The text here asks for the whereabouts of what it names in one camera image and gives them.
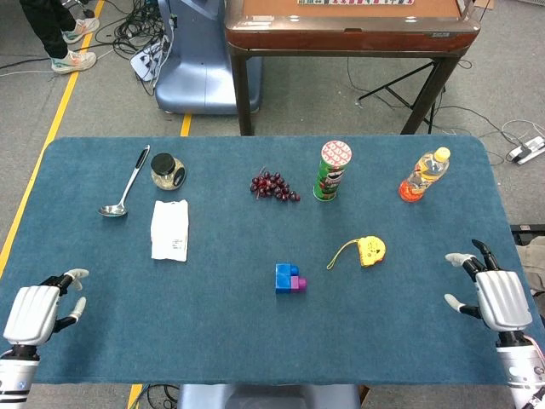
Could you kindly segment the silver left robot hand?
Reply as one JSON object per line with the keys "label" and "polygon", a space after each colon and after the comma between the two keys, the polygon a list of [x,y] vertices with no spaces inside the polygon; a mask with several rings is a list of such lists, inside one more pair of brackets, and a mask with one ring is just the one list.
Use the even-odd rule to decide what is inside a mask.
{"label": "silver left robot hand", "polygon": [[37,347],[54,333],[77,324],[85,310],[86,297],[80,297],[63,318],[58,317],[59,301],[71,285],[81,291],[81,279],[88,276],[88,270],[74,268],[62,275],[50,276],[39,285],[21,287],[9,312],[3,337],[14,347]]}

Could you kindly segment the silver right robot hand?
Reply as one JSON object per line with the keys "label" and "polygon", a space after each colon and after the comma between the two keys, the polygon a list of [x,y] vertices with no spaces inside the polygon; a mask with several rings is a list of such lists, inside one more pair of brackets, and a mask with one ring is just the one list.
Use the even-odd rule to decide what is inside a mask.
{"label": "silver right robot hand", "polygon": [[525,335],[525,329],[532,323],[532,316],[519,276],[514,271],[502,269],[485,243],[474,239],[472,244],[483,256],[482,260],[462,253],[448,253],[445,260],[468,274],[478,303],[460,302],[452,294],[445,294],[445,301],[457,313],[481,320],[496,332],[498,348],[529,346],[531,341]]}

